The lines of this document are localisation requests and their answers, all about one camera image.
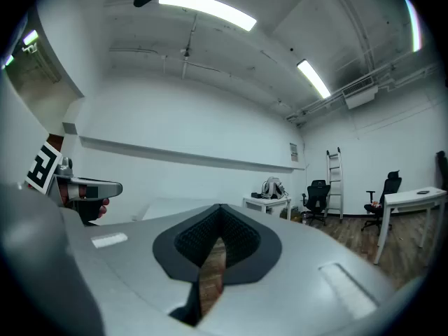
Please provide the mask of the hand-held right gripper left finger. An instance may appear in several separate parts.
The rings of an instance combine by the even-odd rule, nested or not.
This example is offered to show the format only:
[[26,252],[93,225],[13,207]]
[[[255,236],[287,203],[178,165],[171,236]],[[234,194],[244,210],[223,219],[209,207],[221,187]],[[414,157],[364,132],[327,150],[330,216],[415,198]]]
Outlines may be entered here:
[[153,255],[168,277],[190,284],[185,304],[169,314],[190,326],[196,326],[202,317],[200,269],[220,231],[221,205],[214,204],[165,230],[153,242]]

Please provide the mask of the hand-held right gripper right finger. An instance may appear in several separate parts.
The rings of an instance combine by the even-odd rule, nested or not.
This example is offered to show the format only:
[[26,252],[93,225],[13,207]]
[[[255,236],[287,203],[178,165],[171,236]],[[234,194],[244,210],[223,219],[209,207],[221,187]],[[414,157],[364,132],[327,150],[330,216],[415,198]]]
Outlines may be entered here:
[[220,206],[219,233],[226,252],[224,286],[256,283],[280,259],[282,243],[277,233],[227,204]]

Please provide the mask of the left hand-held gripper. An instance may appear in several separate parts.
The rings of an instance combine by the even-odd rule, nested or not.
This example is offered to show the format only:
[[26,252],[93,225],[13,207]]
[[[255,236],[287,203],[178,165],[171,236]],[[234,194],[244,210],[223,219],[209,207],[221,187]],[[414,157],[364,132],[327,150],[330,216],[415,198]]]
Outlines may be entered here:
[[123,192],[123,185],[74,175],[73,162],[45,142],[27,173],[25,183],[60,207],[73,209],[84,225],[101,218],[106,201]]

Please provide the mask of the person's left hand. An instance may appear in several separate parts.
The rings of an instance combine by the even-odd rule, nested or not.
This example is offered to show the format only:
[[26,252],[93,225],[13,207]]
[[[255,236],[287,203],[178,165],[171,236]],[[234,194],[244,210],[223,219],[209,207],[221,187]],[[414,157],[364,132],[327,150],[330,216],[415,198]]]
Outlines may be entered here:
[[[64,207],[66,207],[66,208],[72,207],[71,195],[76,195],[77,197],[80,197],[83,200],[86,198],[87,187],[85,185],[78,185],[77,193],[74,192],[74,187],[72,187],[72,186],[69,187],[67,184],[60,183],[58,185],[58,188],[59,188],[61,201],[62,201]],[[99,208],[97,218],[101,218],[107,212],[106,207],[108,205],[109,205],[109,199],[104,199],[101,202],[101,206]]]

